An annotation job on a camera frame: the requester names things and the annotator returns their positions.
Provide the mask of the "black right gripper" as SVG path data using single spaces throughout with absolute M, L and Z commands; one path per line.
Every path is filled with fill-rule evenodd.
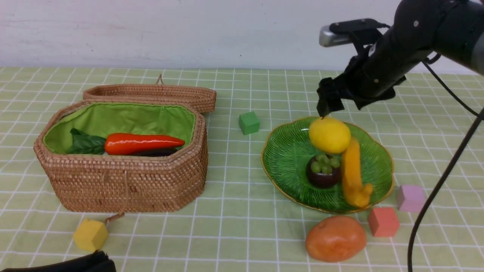
M 353 57 L 345 71 L 334 79 L 322 79 L 317 89 L 317 112 L 326 117 L 344 110 L 343 100 L 352 100 L 358 110 L 395 97 L 394 86 L 430 54 L 429 48 L 416 48 L 394 32 L 386 32 L 371 47 Z

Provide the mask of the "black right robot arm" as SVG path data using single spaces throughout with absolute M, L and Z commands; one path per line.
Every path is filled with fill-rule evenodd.
M 403 0 L 392 26 L 373 19 L 341 21 L 320 30 L 320 45 L 352 43 L 357 55 L 342 74 L 319 82 L 317 111 L 344 110 L 342 100 L 361 108 L 395 97 L 394 86 L 419 63 L 440 56 L 483 74 L 483 5 L 470 0 Z

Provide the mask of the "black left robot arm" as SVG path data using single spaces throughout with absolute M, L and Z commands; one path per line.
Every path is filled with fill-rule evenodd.
M 113 260 L 104 251 L 80 258 L 38 267 L 7 268 L 3 272 L 115 272 Z

